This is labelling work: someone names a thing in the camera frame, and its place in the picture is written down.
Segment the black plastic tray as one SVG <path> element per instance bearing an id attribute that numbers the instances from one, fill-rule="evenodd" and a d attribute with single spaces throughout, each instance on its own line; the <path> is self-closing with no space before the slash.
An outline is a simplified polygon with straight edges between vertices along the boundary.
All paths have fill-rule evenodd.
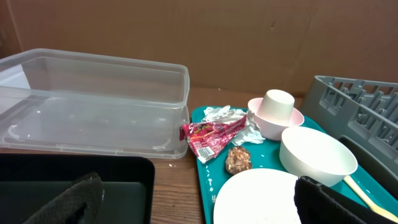
<path id="1" fill-rule="evenodd" d="M 24 223 L 80 177 L 96 172 L 104 199 L 94 223 L 149 223 L 155 167 L 143 157 L 1 154 L 1 223 Z"/>

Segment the clear plastic storage bin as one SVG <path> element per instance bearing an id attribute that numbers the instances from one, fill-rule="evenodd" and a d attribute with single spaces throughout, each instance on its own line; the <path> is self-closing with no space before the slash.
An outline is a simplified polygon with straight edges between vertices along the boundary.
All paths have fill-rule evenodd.
<path id="1" fill-rule="evenodd" d="M 187 67 L 32 49 L 1 60 L 1 146 L 179 159 Z"/>

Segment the white bowl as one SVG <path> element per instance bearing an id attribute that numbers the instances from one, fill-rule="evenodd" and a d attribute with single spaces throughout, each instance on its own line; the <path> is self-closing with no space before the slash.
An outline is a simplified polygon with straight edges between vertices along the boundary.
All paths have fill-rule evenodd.
<path id="1" fill-rule="evenodd" d="M 282 132 L 279 158 L 289 173 L 311 177 L 327 187 L 338 184 L 358 168 L 356 157 L 344 144 L 302 126 Z"/>

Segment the crumpled white tissue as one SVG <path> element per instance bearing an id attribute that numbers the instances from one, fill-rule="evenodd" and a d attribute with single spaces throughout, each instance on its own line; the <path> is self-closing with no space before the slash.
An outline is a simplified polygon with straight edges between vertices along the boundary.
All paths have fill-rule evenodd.
<path id="1" fill-rule="evenodd" d="M 262 144 L 265 140 L 260 132 L 260 127 L 254 120 L 254 113 L 244 112 L 242 109 L 232 109 L 230 105 L 222 108 L 207 107 L 202 122 L 231 124 L 246 116 L 245 127 L 231 141 L 234 146 L 241 146 L 245 142 Z"/>

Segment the yellow plastic spoon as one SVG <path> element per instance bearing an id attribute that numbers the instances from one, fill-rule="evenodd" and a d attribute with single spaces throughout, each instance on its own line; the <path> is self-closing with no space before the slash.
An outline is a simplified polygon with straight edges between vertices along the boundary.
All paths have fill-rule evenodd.
<path id="1" fill-rule="evenodd" d="M 356 193 L 356 195 L 375 213 L 383 216 L 384 218 L 387 218 L 395 223 L 397 223 L 397 217 L 381 208 L 377 204 L 375 204 L 366 194 L 365 192 L 359 187 L 359 185 L 349 176 L 347 175 L 344 177 L 344 182 L 352 189 L 353 192 Z"/>

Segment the white upturned cup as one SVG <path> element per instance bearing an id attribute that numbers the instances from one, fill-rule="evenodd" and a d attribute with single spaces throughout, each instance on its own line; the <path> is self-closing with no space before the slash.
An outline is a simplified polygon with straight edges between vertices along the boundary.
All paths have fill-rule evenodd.
<path id="1" fill-rule="evenodd" d="M 288 125 L 294 108 L 295 99 L 286 91 L 268 90 L 259 105 L 256 114 L 264 120 Z"/>

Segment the grey dish rack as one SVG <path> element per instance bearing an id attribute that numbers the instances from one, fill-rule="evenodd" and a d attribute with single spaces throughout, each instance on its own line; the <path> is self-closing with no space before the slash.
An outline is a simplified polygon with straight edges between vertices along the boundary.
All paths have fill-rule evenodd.
<path id="1" fill-rule="evenodd" d="M 317 75 L 299 110 L 397 197 L 397 84 Z"/>

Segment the white round plate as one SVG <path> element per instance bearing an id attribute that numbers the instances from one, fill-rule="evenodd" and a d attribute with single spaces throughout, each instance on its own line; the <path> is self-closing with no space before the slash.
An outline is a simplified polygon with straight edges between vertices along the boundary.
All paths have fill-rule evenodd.
<path id="1" fill-rule="evenodd" d="M 213 210 L 214 224 L 300 224 L 294 202 L 298 177 L 257 168 L 232 176 L 222 186 Z"/>

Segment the brown meat patty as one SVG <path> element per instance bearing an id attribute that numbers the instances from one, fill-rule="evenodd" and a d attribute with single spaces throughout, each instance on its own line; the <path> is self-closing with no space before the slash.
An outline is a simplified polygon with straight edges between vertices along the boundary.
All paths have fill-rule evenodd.
<path id="1" fill-rule="evenodd" d="M 242 171 L 252 169 L 251 154 L 242 146 L 232 147 L 225 160 L 226 171 L 236 175 Z"/>

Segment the red snack wrapper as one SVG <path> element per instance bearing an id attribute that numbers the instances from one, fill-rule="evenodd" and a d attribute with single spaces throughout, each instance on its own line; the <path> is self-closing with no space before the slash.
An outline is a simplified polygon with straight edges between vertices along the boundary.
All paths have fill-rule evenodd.
<path id="1" fill-rule="evenodd" d="M 245 128 L 246 116 L 232 123 L 201 122 L 180 127 L 180 140 L 186 140 L 197 159 L 206 164 Z"/>

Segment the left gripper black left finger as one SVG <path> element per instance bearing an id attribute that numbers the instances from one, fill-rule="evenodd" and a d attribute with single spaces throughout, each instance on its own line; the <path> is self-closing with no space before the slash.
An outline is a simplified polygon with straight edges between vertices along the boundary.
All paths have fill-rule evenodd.
<path id="1" fill-rule="evenodd" d="M 74 180 L 69 188 L 33 213 L 24 223 L 94 223 L 102 207 L 104 184 L 96 172 Z"/>

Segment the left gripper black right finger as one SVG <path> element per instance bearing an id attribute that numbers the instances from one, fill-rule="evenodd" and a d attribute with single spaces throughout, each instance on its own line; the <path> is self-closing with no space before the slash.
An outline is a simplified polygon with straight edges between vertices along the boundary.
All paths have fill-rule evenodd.
<path id="1" fill-rule="evenodd" d="M 294 203 L 302 224 L 394 224 L 308 176 L 296 181 Z"/>

